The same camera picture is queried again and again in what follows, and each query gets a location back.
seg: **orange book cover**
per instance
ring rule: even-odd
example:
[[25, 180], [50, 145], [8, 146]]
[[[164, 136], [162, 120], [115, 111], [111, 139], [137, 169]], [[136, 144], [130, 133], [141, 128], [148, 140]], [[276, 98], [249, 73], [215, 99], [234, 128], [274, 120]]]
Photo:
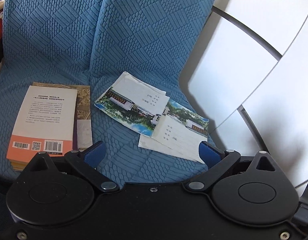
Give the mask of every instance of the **orange book cover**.
[[39, 151], [61, 156], [73, 149], [77, 90], [30, 86], [21, 104], [7, 159], [28, 163]]

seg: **blue chair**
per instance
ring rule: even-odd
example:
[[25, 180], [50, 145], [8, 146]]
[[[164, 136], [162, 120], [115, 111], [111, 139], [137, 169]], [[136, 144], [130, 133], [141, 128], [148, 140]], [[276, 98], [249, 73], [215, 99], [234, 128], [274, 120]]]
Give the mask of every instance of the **blue chair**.
[[[6, 152], [18, 110], [34, 81], [91, 86], [92, 102], [123, 71], [192, 109], [178, 77], [214, 0], [6, 0], [0, 74], [0, 177], [17, 177]], [[97, 170], [116, 181], [172, 182], [206, 165], [137, 146], [139, 134], [92, 106]]]

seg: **book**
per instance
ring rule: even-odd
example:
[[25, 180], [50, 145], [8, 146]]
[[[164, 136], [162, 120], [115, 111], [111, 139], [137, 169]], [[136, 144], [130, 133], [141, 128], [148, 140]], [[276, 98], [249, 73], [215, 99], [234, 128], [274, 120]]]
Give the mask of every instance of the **book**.
[[90, 86], [61, 85], [33, 82], [33, 86], [67, 88], [77, 90], [77, 150], [84, 151], [93, 145], [92, 125], [90, 119]]
[[29, 86], [7, 150], [17, 170], [39, 151], [62, 156], [73, 149], [76, 89]]
[[207, 141], [208, 119], [167, 97], [165, 91], [124, 72], [95, 106], [140, 133], [139, 147], [203, 163], [198, 146]]

